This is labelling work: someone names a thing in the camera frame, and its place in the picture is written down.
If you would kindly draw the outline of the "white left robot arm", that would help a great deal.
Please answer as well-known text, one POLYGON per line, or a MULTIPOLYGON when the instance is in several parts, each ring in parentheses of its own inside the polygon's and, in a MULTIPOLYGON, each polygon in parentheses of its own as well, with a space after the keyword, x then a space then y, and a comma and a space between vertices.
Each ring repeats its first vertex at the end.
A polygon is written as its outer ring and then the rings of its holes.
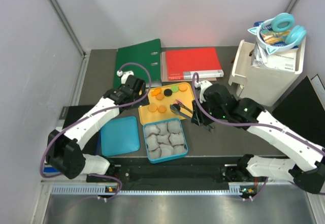
POLYGON ((115 169, 110 162, 102 156, 86 154, 83 149, 107 122, 121 112, 148 104, 145 81, 132 74, 125 75, 118 88, 107 90, 79 120, 62 131, 50 133, 46 162, 68 179, 82 174, 97 174, 103 181, 111 181, 115 169))

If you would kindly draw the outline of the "teal tin lid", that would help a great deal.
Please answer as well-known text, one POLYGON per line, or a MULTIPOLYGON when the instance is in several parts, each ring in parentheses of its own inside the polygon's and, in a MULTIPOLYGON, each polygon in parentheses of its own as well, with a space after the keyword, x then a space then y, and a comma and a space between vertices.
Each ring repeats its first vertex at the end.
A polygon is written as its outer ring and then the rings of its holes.
POLYGON ((100 130, 101 155, 109 157, 140 149, 137 119, 134 116, 112 119, 100 130))

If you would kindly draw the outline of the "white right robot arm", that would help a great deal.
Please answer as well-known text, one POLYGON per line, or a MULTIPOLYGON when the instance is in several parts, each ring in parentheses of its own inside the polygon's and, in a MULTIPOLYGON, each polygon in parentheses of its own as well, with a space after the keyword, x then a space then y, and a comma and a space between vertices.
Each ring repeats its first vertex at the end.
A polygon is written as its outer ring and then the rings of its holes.
POLYGON ((194 92, 192 122, 210 127, 211 123, 233 126, 262 138, 286 158, 243 155, 236 166, 225 172, 231 181, 253 177, 281 179, 298 188, 324 195, 324 148, 283 125, 252 99, 237 100, 222 84, 192 78, 194 92))

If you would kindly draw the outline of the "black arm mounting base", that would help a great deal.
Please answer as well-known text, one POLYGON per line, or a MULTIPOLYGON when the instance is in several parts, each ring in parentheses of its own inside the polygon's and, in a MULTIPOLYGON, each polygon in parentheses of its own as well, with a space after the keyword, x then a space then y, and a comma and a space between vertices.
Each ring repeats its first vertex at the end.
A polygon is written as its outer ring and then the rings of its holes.
POLYGON ((264 177, 252 177, 237 169, 238 157, 186 156, 162 163, 151 163, 146 157, 115 157, 107 176, 119 178, 123 183, 142 179, 207 179, 215 182, 254 182, 264 177))

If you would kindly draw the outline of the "orange scalloped cookie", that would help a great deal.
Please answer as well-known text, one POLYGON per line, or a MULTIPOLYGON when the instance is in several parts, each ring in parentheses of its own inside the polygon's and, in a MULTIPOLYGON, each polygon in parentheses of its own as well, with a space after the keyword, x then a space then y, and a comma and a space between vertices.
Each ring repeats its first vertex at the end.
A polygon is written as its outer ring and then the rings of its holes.
POLYGON ((162 101, 164 99, 164 94, 162 93, 159 93, 157 96, 156 96, 156 99, 159 100, 159 101, 162 101))

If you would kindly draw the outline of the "yellow plastic tray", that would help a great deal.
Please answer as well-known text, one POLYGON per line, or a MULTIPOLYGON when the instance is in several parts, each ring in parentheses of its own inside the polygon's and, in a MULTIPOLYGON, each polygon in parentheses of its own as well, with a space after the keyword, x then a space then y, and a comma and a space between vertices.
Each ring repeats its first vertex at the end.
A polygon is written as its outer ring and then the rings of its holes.
POLYGON ((180 109, 180 112, 189 116, 189 117, 192 117, 192 112, 193 112, 192 101, 194 100, 194 94, 193 94, 191 85, 189 83, 181 82, 181 83, 165 85, 165 86, 156 87, 156 88, 161 88, 161 93, 164 94, 165 89, 170 89, 171 86, 173 86, 173 85, 179 86, 182 83, 187 84, 187 86, 188 86, 187 91, 185 91, 185 92, 178 91, 176 93, 172 93, 172 95, 170 97, 165 96, 162 101, 157 100, 156 97, 153 97, 151 95, 151 92, 155 88, 150 89, 149 94, 148 94, 149 103, 150 104, 155 103, 155 104, 157 104, 158 107, 160 105, 164 105, 164 106, 166 106, 167 111, 166 111, 166 113, 159 113, 157 110, 152 113, 152 112, 148 111, 149 105, 140 107, 138 109, 138 111, 139 111, 139 118, 140 118, 141 125, 145 125, 145 124, 152 123, 152 122, 158 122, 161 120, 167 120, 167 119, 171 119, 171 118, 175 118, 175 117, 183 120, 184 117, 182 117, 180 115, 176 115, 170 110, 170 105, 177 104, 176 100, 180 100, 182 102, 182 104, 184 105, 184 107, 180 109))

